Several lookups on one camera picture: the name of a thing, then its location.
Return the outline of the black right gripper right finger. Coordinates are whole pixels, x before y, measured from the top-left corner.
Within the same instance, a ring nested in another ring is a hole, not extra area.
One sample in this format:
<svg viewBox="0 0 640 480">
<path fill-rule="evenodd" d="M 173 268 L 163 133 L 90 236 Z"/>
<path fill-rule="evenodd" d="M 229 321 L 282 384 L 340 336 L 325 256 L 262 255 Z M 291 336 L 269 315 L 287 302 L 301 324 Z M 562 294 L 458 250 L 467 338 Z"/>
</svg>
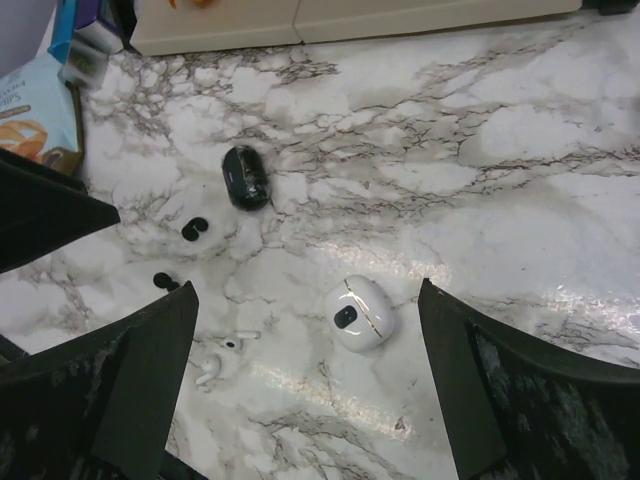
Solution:
<svg viewBox="0 0 640 480">
<path fill-rule="evenodd" d="M 496 321 L 430 280 L 418 308 L 459 478 L 638 478 L 638 370 Z"/>
</svg>

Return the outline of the black earbud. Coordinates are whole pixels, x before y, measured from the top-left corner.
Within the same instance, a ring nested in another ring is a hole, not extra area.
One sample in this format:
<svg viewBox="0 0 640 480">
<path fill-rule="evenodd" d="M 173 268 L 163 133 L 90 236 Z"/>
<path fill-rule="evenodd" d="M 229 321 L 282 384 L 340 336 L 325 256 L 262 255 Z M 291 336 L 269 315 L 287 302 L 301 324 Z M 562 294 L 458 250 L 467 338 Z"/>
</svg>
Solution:
<svg viewBox="0 0 640 480">
<path fill-rule="evenodd" d="M 199 239 L 200 234 L 208 230 L 209 223 L 202 217 L 195 217 L 191 219 L 181 230 L 182 237 L 189 241 L 194 242 Z"/>
<path fill-rule="evenodd" d="M 165 272 L 156 273 L 153 276 L 153 284 L 167 292 L 172 292 L 180 287 L 180 284 Z"/>
</svg>

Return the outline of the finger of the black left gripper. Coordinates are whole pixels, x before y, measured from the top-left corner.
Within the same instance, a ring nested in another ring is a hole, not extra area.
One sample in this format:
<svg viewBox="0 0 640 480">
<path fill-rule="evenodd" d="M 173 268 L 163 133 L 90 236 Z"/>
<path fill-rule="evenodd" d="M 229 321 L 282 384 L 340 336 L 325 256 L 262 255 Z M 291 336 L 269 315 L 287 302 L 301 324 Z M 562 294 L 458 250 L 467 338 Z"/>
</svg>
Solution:
<svg viewBox="0 0 640 480">
<path fill-rule="evenodd" d="M 117 209 L 83 182 L 1 151 L 1 271 L 28 264 L 120 222 Z"/>
</svg>

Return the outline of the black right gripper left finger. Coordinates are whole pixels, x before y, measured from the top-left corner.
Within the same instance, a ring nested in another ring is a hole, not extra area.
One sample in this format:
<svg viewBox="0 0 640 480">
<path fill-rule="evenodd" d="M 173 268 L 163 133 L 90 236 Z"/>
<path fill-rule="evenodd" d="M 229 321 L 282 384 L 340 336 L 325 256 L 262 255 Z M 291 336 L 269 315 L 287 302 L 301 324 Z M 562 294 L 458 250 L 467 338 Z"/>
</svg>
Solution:
<svg viewBox="0 0 640 480">
<path fill-rule="evenodd" d="M 198 309 L 185 283 L 37 354 L 3 338 L 2 478 L 196 478 L 165 446 Z"/>
</svg>

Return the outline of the black earbud charging case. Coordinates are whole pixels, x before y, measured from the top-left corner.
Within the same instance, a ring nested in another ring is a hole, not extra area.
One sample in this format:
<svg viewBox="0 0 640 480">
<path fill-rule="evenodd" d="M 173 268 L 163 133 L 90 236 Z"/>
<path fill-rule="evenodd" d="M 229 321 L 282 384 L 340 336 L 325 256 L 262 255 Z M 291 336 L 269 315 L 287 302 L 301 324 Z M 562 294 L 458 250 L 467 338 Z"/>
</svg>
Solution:
<svg viewBox="0 0 640 480">
<path fill-rule="evenodd" d="M 222 160 L 231 203 L 243 211 L 258 211 L 270 200 L 270 183 L 262 157 L 249 146 L 234 146 Z"/>
</svg>

